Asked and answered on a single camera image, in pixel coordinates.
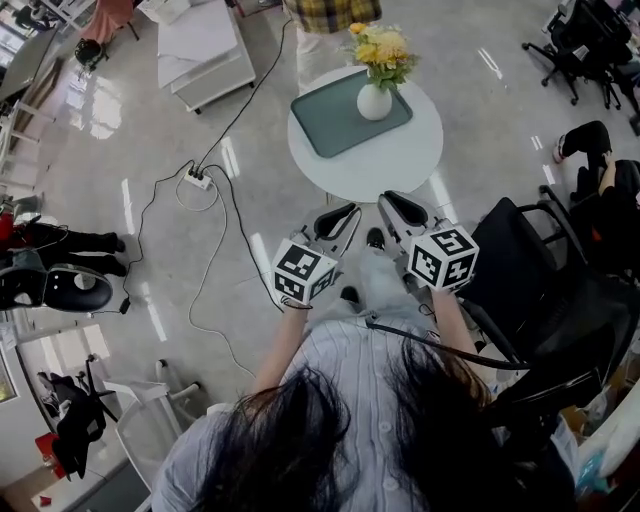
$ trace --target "white side table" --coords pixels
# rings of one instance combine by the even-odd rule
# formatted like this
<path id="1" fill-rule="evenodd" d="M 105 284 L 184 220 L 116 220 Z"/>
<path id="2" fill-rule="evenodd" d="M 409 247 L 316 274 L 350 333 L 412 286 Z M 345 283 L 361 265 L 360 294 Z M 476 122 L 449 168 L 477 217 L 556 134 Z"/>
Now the white side table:
<path id="1" fill-rule="evenodd" d="M 362 69 L 330 71 L 315 80 L 311 89 Z M 442 122 L 431 99 L 416 84 L 407 82 L 399 90 L 413 110 L 413 118 L 333 158 L 322 158 L 314 151 L 289 112 L 289 149 L 305 176 L 329 194 L 359 203 L 375 203 L 386 190 L 412 192 L 422 185 L 440 161 Z"/>

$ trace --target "white robot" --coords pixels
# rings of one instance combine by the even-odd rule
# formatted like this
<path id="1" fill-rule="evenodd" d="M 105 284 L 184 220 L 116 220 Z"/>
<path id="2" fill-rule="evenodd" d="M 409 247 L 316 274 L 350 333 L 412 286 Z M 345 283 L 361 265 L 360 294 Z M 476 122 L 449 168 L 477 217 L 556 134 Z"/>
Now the white robot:
<path id="1" fill-rule="evenodd" d="M 479 248 L 467 231 L 438 217 L 436 210 L 409 194 L 387 191 L 378 209 L 401 254 L 396 267 L 409 288 L 459 288 L 473 276 Z M 284 239 L 272 264 L 273 286 L 282 300 L 308 306 L 338 277 L 362 212 L 355 203 L 313 210 L 301 229 Z"/>

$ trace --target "white drawer unit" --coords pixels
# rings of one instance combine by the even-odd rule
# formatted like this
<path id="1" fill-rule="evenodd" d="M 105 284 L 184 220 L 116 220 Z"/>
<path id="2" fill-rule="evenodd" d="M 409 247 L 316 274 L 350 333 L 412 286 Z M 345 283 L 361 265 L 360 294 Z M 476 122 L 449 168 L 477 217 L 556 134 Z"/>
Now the white drawer unit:
<path id="1" fill-rule="evenodd" d="M 256 78 L 247 48 L 224 0 L 191 7 L 158 32 L 158 82 L 188 111 Z"/>

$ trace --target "white vase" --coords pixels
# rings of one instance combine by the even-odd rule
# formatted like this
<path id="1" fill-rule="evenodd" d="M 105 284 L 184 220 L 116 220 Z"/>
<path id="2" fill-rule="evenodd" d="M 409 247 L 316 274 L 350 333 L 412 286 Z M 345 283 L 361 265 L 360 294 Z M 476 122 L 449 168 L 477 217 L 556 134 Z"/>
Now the white vase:
<path id="1" fill-rule="evenodd" d="M 391 92 L 374 84 L 365 85 L 358 93 L 358 110 L 369 121 L 380 121 L 389 115 L 393 102 Z"/>

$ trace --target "plaid shirt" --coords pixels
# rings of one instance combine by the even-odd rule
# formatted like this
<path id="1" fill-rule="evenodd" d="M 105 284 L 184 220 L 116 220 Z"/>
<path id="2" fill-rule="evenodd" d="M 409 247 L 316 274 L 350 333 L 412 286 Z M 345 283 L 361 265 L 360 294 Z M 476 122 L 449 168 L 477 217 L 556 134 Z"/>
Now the plaid shirt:
<path id="1" fill-rule="evenodd" d="M 305 32 L 331 34 L 352 23 L 382 16 L 380 0 L 284 0 L 291 17 Z"/>

